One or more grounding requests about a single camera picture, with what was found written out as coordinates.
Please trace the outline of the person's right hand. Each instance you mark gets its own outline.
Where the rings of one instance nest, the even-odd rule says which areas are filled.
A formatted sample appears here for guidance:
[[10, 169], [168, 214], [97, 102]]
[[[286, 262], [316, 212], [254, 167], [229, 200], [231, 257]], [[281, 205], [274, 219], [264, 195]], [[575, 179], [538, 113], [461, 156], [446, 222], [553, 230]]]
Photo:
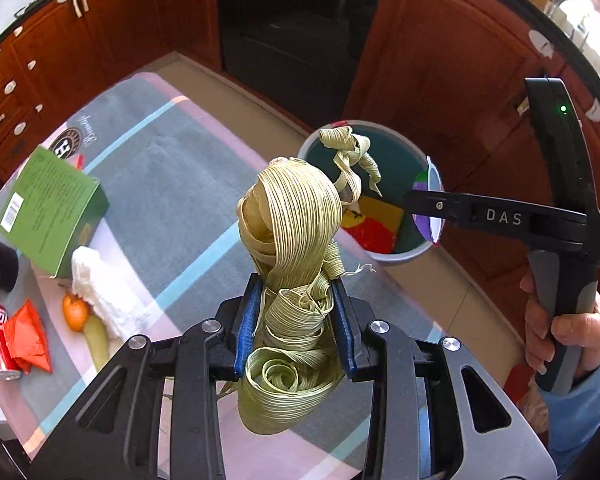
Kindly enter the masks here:
[[600, 294], [595, 296], [592, 312], [555, 316], [551, 320], [539, 303], [530, 271], [519, 286], [528, 295], [524, 312], [524, 356], [532, 370], [546, 372], [546, 364], [554, 360], [556, 342], [582, 349], [574, 378], [583, 378], [599, 368]]

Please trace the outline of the blue sleeve right forearm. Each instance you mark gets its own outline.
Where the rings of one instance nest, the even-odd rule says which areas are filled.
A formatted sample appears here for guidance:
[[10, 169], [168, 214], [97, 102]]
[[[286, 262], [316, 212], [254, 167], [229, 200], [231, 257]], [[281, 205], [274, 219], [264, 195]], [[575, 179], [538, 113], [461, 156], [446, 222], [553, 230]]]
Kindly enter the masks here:
[[561, 476], [600, 428], [600, 366], [565, 396], [540, 393], [548, 409], [548, 452]]

